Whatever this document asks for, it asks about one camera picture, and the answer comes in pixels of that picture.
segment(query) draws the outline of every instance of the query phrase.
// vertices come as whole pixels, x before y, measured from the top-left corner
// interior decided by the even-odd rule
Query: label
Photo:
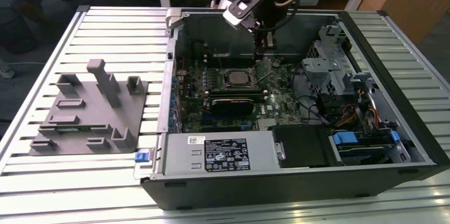
[[[204,170],[250,170],[247,139],[204,140]]]
[[[203,144],[204,136],[188,136],[188,144]]]

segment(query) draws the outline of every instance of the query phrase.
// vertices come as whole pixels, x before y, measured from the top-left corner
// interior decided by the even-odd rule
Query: gray plastic part
[[[63,94],[76,94],[75,86],[80,85],[80,81],[75,74],[61,74],[57,79],[56,87],[63,92]]]
[[[64,100],[59,100],[55,105],[60,109],[64,109],[64,108],[69,109],[69,108],[81,108],[85,106],[85,103],[83,99],[64,99]]]
[[[136,138],[132,136],[130,129],[126,128],[124,134],[122,136],[118,128],[112,130],[111,140],[118,148],[127,148],[130,145],[136,145]]]
[[[80,119],[76,115],[52,116],[48,120],[49,124],[77,124]]]
[[[96,138],[87,138],[87,143],[85,145],[89,147],[92,150],[97,149],[108,149],[111,147],[108,141],[105,140],[104,137],[96,137]]]
[[[140,82],[140,77],[138,76],[130,76],[127,79],[127,88],[130,95],[139,95],[146,90],[143,89],[143,85]]]
[[[29,146],[36,151],[47,151],[47,150],[52,151],[57,145],[55,141],[45,139],[40,141],[33,141]]]
[[[71,83],[75,93],[61,91],[57,94],[29,155],[131,153],[136,150],[148,82],[138,77],[118,82],[113,75],[104,72],[103,60],[91,60],[88,65],[99,75],[96,78],[105,82],[76,83],[76,78],[64,76],[60,83]],[[112,107],[107,93],[116,96],[120,106]]]
[[[104,71],[104,60],[91,59],[87,63],[87,71],[93,74],[99,83],[99,89],[103,95],[107,97],[107,101],[111,107],[120,106],[120,100],[118,97],[118,81],[113,75],[108,75]]]

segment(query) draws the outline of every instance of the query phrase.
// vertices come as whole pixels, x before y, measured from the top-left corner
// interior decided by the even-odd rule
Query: metal bracket
[[[166,26],[168,29],[175,28],[182,24],[182,9],[180,8],[170,8],[166,13]]]

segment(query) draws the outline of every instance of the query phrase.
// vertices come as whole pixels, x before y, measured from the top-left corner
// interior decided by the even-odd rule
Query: motherboard
[[[295,64],[211,54],[179,71],[183,133],[267,130],[302,123],[290,88]]]

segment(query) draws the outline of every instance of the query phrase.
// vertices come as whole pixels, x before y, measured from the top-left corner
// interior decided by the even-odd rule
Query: electronic components
[[[251,99],[215,99],[211,102],[211,113],[215,116],[247,116],[252,111]]]
[[[252,85],[247,71],[227,71],[224,81],[228,86],[247,86]]]

